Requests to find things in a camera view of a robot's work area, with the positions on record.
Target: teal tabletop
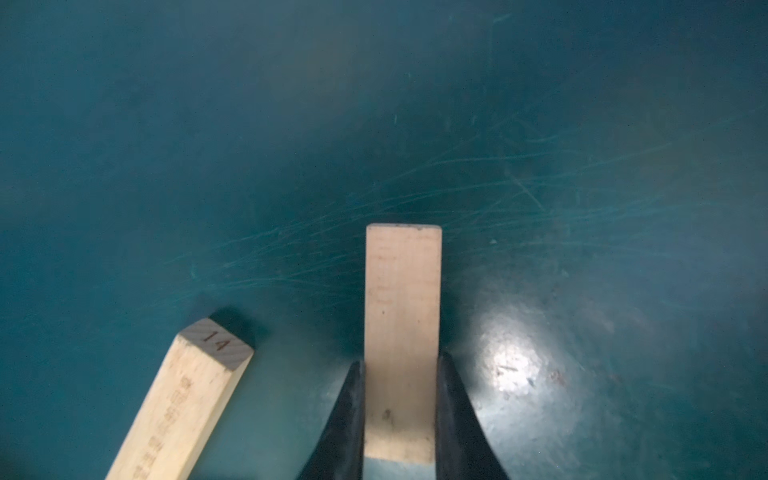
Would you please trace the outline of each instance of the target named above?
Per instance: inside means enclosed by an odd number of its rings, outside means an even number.
[[[0,5],[0,478],[105,477],[174,335],[256,355],[193,480],[293,480],[370,223],[514,480],[768,478],[768,5]],[[434,478],[366,460],[365,478]]]

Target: wooden block with number 14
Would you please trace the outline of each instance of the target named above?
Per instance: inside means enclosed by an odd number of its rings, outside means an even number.
[[[211,319],[179,332],[106,480],[186,480],[252,356]]]

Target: wood grain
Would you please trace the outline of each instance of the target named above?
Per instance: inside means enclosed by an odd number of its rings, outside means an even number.
[[[252,356],[211,319],[179,332],[107,480],[185,480]]]
[[[442,230],[366,232],[366,456],[435,461]]]

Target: plain wooden block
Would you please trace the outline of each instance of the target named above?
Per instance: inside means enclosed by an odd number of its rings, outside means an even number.
[[[366,456],[435,461],[442,230],[366,232]]]
[[[211,319],[179,332],[107,480],[185,480],[252,356]]]

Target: green surface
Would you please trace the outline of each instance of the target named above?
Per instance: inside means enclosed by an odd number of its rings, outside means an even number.
[[[372,222],[442,226],[441,343],[512,478],[761,478],[767,18],[5,3],[0,478],[103,478],[227,308],[258,351],[192,478],[295,477],[362,355]]]

